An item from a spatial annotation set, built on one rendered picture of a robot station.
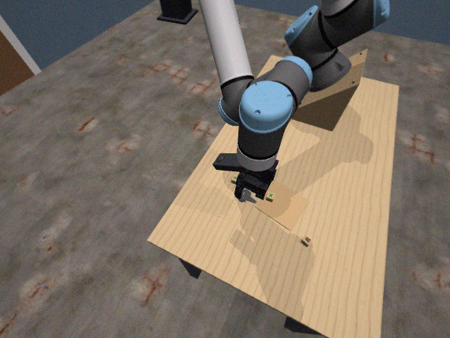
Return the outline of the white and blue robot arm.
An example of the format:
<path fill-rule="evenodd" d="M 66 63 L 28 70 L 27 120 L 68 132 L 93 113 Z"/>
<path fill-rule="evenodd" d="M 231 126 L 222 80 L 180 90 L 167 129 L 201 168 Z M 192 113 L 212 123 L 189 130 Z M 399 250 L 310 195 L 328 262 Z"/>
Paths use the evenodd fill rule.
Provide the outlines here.
<path fill-rule="evenodd" d="M 334 85 L 351 69 L 337 47 L 389 17 L 389 0 L 322 0 L 286 31 L 293 56 L 254 79 L 234 0 L 198 1 L 223 95 L 219 113 L 238 126 L 237 153 L 220 153 L 212 164 L 220 171 L 270 168 L 305 94 Z"/>

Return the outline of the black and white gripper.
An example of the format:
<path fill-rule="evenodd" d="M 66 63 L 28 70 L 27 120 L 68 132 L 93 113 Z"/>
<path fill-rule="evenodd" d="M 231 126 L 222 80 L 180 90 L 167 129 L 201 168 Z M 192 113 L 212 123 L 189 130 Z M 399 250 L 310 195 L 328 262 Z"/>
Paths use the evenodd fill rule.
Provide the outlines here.
<path fill-rule="evenodd" d="M 274 180 L 277 171 L 275 168 L 277 167 L 278 162 L 279 160 L 275 160 L 275 163 L 265 171 L 251 171 L 246 169 L 249 171 L 248 173 L 239 172 L 234 191 L 234 195 L 238 200 L 242 203 L 243 200 L 256 203 L 257 200 L 251 195 L 251 192 L 255 193 L 256 197 L 264 200 L 265 193 L 271 182 Z"/>

